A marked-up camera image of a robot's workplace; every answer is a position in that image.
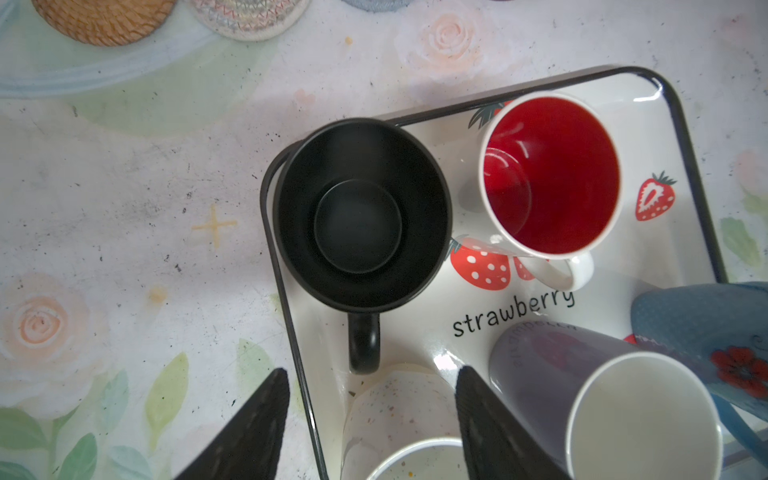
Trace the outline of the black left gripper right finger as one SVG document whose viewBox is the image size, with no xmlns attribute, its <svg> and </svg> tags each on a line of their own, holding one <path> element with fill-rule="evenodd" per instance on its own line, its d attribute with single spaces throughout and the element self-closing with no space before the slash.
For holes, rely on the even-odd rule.
<svg viewBox="0 0 768 480">
<path fill-rule="evenodd" d="M 471 479 L 566 479 L 477 371 L 464 366 L 455 403 Z"/>
</svg>

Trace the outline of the grey-blue braided rope coaster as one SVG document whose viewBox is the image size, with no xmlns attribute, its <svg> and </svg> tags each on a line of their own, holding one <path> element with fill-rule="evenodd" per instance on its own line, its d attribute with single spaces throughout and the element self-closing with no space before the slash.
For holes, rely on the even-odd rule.
<svg viewBox="0 0 768 480">
<path fill-rule="evenodd" d="M 394 12 L 405 8 L 412 0 L 343 0 L 344 3 L 369 13 Z"/>
</svg>

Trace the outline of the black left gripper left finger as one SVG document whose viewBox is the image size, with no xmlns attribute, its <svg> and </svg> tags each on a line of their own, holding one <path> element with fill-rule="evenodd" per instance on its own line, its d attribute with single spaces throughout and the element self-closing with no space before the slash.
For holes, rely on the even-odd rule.
<svg viewBox="0 0 768 480">
<path fill-rule="evenodd" d="M 290 403 L 287 371 L 274 369 L 180 479 L 276 477 Z"/>
</svg>

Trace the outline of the black mug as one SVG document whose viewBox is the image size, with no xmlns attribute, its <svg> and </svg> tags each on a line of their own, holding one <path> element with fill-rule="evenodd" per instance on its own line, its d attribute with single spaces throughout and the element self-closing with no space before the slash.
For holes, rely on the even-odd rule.
<svg viewBox="0 0 768 480">
<path fill-rule="evenodd" d="M 379 317 L 429 285 L 452 220 L 434 156 L 389 122 L 337 121 L 289 155 L 275 190 L 275 239 L 299 284 L 346 313 L 352 373 L 378 370 Z"/>
</svg>

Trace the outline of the round woven rattan coaster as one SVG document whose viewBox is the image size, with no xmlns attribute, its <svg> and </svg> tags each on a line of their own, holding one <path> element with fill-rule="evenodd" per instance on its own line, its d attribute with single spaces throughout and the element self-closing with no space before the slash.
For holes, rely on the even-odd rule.
<svg viewBox="0 0 768 480">
<path fill-rule="evenodd" d="M 117 47 L 157 30 L 174 0 L 32 0 L 35 11 L 55 30 L 81 43 Z"/>
</svg>

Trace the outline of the white mug blue handle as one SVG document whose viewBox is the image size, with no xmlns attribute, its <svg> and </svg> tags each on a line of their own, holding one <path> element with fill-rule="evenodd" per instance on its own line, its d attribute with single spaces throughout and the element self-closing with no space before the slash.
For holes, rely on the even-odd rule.
<svg viewBox="0 0 768 480">
<path fill-rule="evenodd" d="M 637 345 L 670 356 L 705 384 L 721 423 L 762 465 L 767 444 L 736 412 L 767 420 L 767 284 L 649 291 L 631 305 Z"/>
</svg>

